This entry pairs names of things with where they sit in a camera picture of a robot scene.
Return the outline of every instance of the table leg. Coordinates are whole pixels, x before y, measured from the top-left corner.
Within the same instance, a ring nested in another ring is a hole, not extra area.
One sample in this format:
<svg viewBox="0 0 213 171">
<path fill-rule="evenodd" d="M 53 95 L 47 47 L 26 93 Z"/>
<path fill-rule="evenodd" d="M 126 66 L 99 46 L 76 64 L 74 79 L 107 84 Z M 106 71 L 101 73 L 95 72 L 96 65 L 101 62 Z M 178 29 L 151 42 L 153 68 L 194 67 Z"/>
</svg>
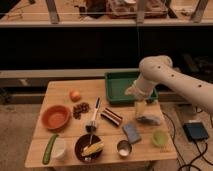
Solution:
<svg viewBox="0 0 213 171">
<path fill-rule="evenodd" d="M 156 160 L 154 161 L 150 161 L 149 165 L 147 166 L 146 170 L 147 171 L 152 171 L 152 169 L 154 168 L 155 164 L 157 163 Z"/>
</svg>

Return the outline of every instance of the small bowl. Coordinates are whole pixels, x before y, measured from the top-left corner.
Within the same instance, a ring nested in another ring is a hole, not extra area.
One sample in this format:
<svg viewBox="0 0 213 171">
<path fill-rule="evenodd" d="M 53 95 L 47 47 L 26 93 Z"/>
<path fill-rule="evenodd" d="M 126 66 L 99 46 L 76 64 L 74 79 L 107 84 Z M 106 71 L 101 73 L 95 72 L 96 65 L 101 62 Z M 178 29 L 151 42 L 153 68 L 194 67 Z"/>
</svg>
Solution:
<svg viewBox="0 0 213 171">
<path fill-rule="evenodd" d="M 42 124 L 49 130 L 55 130 L 63 127 L 70 119 L 70 110 L 62 105 L 55 105 L 48 108 L 42 114 Z"/>
<path fill-rule="evenodd" d="M 98 136 L 93 135 L 92 144 L 99 142 L 99 141 L 101 141 L 101 139 Z M 95 161 L 102 152 L 102 150 L 101 150 L 101 151 L 99 151 L 97 153 L 93 153 L 89 156 L 82 156 L 81 154 L 82 154 L 84 148 L 89 145 L 89 142 L 90 142 L 90 134 L 86 134 L 86 135 L 81 136 L 75 144 L 75 155 L 80 161 L 82 161 L 84 163 L 91 163 L 91 162 Z"/>
<path fill-rule="evenodd" d="M 117 151 L 121 157 L 127 157 L 132 152 L 132 145 L 127 140 L 121 140 L 117 144 Z"/>
<path fill-rule="evenodd" d="M 162 130 L 156 130 L 152 135 L 152 143 L 156 147 L 164 147 L 167 144 L 168 139 L 168 135 Z"/>
<path fill-rule="evenodd" d="M 66 155 L 66 148 L 65 140 L 63 138 L 56 138 L 51 152 L 51 158 L 62 160 Z"/>
</svg>

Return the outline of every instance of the orange bowl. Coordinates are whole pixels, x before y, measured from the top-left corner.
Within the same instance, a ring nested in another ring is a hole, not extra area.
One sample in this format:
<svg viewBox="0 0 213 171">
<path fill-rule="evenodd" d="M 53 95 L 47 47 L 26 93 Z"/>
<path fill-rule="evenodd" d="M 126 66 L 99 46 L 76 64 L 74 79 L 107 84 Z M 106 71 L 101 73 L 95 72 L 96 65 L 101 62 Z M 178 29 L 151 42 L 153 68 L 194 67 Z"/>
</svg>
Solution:
<svg viewBox="0 0 213 171">
<path fill-rule="evenodd" d="M 49 107 L 43 114 L 41 122 L 47 129 L 54 130 L 63 127 L 69 121 L 71 111 L 62 105 Z"/>
</svg>

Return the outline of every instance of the corn cob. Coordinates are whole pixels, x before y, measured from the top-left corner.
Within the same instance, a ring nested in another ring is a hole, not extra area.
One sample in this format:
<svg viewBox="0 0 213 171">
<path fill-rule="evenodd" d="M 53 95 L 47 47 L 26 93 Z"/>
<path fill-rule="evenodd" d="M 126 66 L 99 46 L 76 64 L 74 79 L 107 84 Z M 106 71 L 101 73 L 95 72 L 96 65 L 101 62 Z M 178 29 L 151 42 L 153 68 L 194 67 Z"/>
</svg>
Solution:
<svg viewBox="0 0 213 171">
<path fill-rule="evenodd" d="M 87 146 L 83 149 L 83 152 L 81 153 L 81 156 L 88 156 L 93 153 L 97 153 L 101 151 L 104 147 L 104 143 L 102 141 L 96 142 L 90 146 Z"/>
</svg>

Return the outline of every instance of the onion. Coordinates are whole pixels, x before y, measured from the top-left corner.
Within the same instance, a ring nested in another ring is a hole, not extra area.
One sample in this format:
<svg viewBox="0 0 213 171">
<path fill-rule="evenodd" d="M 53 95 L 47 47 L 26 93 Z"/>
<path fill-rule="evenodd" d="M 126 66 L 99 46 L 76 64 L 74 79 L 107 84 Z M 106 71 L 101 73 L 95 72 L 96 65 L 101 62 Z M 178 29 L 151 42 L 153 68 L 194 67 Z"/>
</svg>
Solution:
<svg viewBox="0 0 213 171">
<path fill-rule="evenodd" d="M 77 102 L 81 99 L 81 94 L 79 91 L 77 90 L 73 90 L 73 91 L 70 91 L 70 99 L 73 101 L 73 102 Z"/>
</svg>

